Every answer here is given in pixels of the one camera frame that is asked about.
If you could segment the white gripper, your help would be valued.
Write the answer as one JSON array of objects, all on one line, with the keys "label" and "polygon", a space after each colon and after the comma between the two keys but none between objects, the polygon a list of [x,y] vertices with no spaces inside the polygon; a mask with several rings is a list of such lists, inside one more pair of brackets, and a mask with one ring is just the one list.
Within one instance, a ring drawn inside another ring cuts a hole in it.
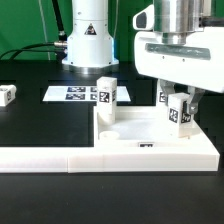
[{"label": "white gripper", "polygon": [[140,31],[134,39],[139,74],[160,80],[168,105],[175,83],[188,88],[186,111],[195,115],[205,90],[224,93],[224,28],[205,28],[187,36],[185,45],[162,43],[162,35]]}]

